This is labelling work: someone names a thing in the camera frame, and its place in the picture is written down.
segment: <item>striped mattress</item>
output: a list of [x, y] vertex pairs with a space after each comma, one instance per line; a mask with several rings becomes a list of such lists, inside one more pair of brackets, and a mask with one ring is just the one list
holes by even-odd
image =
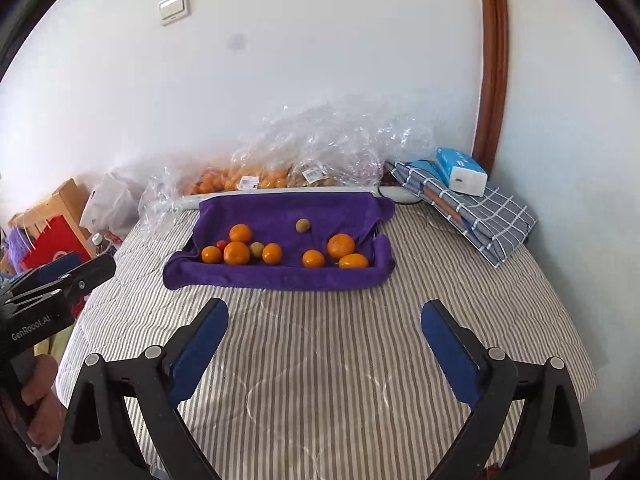
[[[494, 269], [425, 203], [398, 206], [381, 226], [398, 263], [389, 280], [351, 292], [167, 290], [162, 266], [197, 219], [185, 211], [152, 232], [132, 231], [116, 276], [76, 323], [56, 386], [68, 404], [87, 354], [137, 356], [222, 298], [229, 330], [178, 409], [225, 480], [427, 478], [468, 415], [420, 330], [421, 307], [433, 298], [515, 360], [560, 356], [580, 401], [596, 388], [580, 338], [529, 251], [518, 248]], [[161, 467], [136, 401], [128, 407], [147, 462]], [[490, 463], [504, 458], [520, 409], [514, 403]]]

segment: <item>purple cloth-lined tray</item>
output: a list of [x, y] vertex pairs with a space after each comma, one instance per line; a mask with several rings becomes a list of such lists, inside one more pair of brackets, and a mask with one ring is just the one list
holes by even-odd
[[[395, 205], [368, 192], [283, 192], [217, 196], [200, 203], [200, 218], [185, 248], [164, 266], [167, 288], [185, 285], [221, 285], [272, 290], [353, 290], [383, 283], [396, 265], [391, 244], [377, 234], [376, 225], [394, 215]], [[296, 231], [296, 221], [307, 218], [309, 232]], [[218, 240], [227, 240], [235, 224], [247, 224], [252, 241], [282, 247], [282, 261], [268, 266], [262, 261], [246, 266], [204, 264], [200, 252]], [[370, 263], [367, 269], [339, 269], [326, 254], [333, 235], [347, 233], [356, 252]], [[324, 254], [325, 267], [305, 269], [302, 255], [309, 249]]]

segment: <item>light switch button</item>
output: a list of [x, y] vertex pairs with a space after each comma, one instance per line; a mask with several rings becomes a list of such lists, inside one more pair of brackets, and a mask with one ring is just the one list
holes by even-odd
[[160, 22], [163, 25], [182, 18], [189, 12], [187, 0], [162, 0], [158, 4]]

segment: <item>bottle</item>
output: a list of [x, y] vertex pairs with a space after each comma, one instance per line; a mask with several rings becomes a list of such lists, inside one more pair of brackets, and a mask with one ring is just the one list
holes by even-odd
[[116, 246], [113, 245], [113, 242], [106, 239], [100, 233], [96, 233], [91, 237], [91, 242], [95, 246], [95, 255], [98, 256], [100, 254], [110, 254], [113, 256], [116, 253]]

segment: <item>white label sticker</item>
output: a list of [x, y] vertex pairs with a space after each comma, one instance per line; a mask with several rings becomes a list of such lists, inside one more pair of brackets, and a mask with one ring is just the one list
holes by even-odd
[[308, 170], [303, 171], [302, 176], [305, 177], [305, 180], [309, 184], [313, 184], [314, 182], [317, 182], [321, 178], [324, 178], [324, 173], [320, 168], [315, 166], [315, 167], [309, 168]]
[[246, 191], [249, 189], [258, 189], [258, 184], [260, 184], [260, 179], [256, 176], [244, 176], [240, 179], [238, 183], [238, 189], [240, 191]]

